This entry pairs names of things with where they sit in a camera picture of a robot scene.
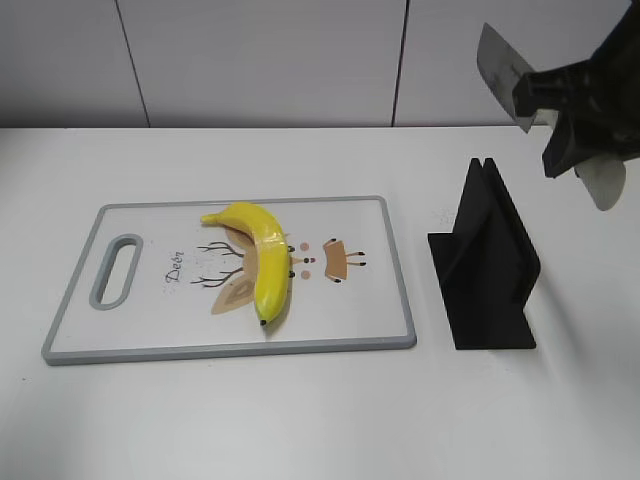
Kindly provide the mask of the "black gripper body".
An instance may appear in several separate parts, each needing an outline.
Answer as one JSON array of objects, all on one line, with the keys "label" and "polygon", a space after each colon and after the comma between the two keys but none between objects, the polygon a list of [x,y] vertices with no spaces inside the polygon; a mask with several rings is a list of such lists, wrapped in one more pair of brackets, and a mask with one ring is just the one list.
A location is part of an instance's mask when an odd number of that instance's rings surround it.
[{"label": "black gripper body", "polygon": [[639,3],[622,18],[589,59],[595,75],[592,98],[602,115],[598,139],[586,160],[611,155],[622,161],[639,156]]}]

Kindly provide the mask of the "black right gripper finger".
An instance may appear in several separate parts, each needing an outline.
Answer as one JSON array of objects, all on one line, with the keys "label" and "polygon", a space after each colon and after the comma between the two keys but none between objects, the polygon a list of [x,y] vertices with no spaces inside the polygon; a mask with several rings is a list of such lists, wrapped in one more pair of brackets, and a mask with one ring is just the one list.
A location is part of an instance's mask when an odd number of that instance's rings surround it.
[{"label": "black right gripper finger", "polygon": [[557,178],[576,165],[597,156],[621,159],[622,154],[609,128],[560,113],[542,153],[544,174]]}]

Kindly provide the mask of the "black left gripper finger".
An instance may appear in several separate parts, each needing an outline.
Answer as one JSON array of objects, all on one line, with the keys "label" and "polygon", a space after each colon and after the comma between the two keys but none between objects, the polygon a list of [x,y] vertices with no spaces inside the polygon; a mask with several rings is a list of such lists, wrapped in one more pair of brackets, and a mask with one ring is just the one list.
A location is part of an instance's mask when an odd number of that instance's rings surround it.
[{"label": "black left gripper finger", "polygon": [[517,117],[533,116],[538,110],[584,114],[592,106],[591,68],[577,62],[546,71],[525,73],[513,89]]}]

